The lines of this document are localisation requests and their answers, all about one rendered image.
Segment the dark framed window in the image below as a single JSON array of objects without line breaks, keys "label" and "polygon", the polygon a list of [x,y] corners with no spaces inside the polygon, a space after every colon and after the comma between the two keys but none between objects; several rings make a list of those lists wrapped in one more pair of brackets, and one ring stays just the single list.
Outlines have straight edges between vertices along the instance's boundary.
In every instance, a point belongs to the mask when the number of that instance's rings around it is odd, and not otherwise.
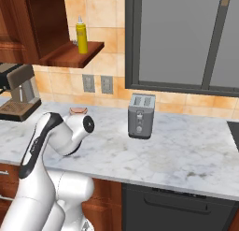
[{"label": "dark framed window", "polygon": [[239,97],[239,0],[125,0],[125,87]]}]

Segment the black dishwasher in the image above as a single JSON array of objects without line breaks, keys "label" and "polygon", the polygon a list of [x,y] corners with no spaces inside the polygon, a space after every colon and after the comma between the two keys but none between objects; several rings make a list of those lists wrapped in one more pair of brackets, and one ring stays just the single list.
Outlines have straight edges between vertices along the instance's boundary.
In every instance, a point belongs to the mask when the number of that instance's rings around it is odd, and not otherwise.
[{"label": "black dishwasher", "polygon": [[[209,214],[151,206],[144,195],[187,198],[206,203]],[[239,202],[134,184],[122,184],[122,231],[228,231]]]}]

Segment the wooden drawer front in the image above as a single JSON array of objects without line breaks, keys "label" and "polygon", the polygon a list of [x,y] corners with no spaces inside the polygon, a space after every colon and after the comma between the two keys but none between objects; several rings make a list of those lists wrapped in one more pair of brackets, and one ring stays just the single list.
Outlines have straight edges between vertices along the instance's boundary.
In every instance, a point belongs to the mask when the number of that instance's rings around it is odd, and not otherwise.
[{"label": "wooden drawer front", "polygon": [[0,171],[8,171],[9,175],[0,175],[0,195],[14,198],[19,184],[19,167],[0,163]]},{"label": "wooden drawer front", "polygon": [[0,199],[0,224],[3,222],[12,201]]}]

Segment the yellow mustard bottle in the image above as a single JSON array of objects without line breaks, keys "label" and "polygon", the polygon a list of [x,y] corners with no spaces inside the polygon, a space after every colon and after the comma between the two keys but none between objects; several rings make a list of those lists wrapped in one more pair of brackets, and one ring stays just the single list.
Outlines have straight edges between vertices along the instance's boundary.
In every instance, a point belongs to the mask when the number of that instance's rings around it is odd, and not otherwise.
[{"label": "yellow mustard bottle", "polygon": [[86,32],[86,25],[81,19],[81,17],[78,17],[78,22],[76,24],[76,31],[77,31],[78,52],[81,54],[86,54],[88,52],[87,32]]}]

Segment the grey coffee machine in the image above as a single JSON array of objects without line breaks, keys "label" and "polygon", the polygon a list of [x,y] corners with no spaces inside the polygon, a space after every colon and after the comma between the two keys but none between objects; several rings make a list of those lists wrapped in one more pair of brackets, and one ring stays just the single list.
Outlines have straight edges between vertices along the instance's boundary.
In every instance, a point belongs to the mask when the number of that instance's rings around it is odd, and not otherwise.
[{"label": "grey coffee machine", "polygon": [[31,65],[0,63],[0,94],[11,98],[0,106],[0,120],[23,122],[41,105]]}]

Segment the wooden cabinet door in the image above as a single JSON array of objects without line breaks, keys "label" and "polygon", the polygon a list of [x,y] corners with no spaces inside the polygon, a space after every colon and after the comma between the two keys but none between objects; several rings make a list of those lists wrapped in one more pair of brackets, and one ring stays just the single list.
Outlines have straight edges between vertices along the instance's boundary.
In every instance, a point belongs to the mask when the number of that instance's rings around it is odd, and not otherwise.
[{"label": "wooden cabinet door", "polygon": [[37,64],[33,0],[0,0],[0,62]]}]

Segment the open wooden wall cabinet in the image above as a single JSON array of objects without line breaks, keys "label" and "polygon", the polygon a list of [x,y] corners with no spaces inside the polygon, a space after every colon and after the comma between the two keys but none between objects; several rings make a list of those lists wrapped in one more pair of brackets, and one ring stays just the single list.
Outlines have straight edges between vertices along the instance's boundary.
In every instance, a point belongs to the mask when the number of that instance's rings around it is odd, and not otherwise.
[{"label": "open wooden wall cabinet", "polygon": [[105,46],[89,41],[88,53],[78,52],[69,38],[64,0],[26,0],[26,5],[40,65],[84,68]]}]

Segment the grey toaster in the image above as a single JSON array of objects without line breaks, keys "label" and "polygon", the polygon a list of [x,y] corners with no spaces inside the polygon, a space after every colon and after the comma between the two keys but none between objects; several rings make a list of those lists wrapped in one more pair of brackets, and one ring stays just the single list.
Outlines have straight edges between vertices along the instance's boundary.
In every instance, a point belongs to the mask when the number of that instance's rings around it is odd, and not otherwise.
[{"label": "grey toaster", "polygon": [[133,93],[128,107],[128,135],[132,138],[150,139],[152,134],[154,94]]}]

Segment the black hob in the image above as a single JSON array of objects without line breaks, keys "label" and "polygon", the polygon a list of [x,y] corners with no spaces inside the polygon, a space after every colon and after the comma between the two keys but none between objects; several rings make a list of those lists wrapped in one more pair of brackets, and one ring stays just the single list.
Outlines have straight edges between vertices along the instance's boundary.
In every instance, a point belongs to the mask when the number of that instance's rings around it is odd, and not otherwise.
[{"label": "black hob", "polygon": [[227,122],[227,125],[229,126],[236,148],[239,151],[239,123]]}]

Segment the grey wall outlet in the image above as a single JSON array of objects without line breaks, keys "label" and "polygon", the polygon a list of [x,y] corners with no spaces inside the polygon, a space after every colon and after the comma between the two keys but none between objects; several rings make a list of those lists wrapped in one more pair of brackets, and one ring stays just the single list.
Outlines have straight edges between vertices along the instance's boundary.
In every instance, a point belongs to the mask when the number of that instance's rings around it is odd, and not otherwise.
[{"label": "grey wall outlet", "polygon": [[113,78],[111,76],[101,77],[101,89],[103,94],[113,94]]},{"label": "grey wall outlet", "polygon": [[84,91],[87,93],[94,93],[95,87],[94,87],[94,76],[93,75],[82,75],[83,80],[83,88]]}]

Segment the wooden base cupboard door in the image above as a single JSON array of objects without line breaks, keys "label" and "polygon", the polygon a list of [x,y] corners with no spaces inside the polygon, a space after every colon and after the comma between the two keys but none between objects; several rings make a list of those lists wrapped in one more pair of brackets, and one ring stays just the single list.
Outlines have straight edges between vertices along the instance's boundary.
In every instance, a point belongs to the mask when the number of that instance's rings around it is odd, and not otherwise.
[{"label": "wooden base cupboard door", "polygon": [[82,203],[95,231],[122,231],[121,183],[94,179],[92,197]]}]

